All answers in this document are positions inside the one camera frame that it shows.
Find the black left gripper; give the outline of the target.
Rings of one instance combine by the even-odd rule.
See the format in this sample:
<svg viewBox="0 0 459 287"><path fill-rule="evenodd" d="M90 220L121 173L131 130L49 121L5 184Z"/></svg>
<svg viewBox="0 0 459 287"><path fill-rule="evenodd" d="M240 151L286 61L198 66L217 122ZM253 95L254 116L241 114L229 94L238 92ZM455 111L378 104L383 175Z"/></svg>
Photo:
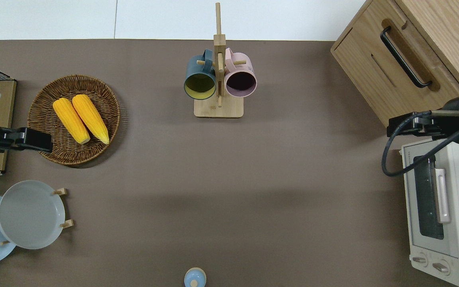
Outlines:
<svg viewBox="0 0 459 287"><path fill-rule="evenodd" d="M51 153L53 151L52 136L31 128L3 128L0 149L14 149L17 151L29 149Z"/></svg>

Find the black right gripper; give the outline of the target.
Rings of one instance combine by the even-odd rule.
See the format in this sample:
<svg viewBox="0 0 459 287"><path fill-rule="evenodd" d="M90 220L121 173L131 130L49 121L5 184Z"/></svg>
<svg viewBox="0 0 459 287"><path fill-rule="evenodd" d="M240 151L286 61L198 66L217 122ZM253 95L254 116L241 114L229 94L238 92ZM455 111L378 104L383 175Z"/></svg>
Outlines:
<svg viewBox="0 0 459 287"><path fill-rule="evenodd" d="M435 140L445 138L441 128L436 125L431 112L410 112L390 118L387 126L387 137L416 136L431 137Z"/></svg>

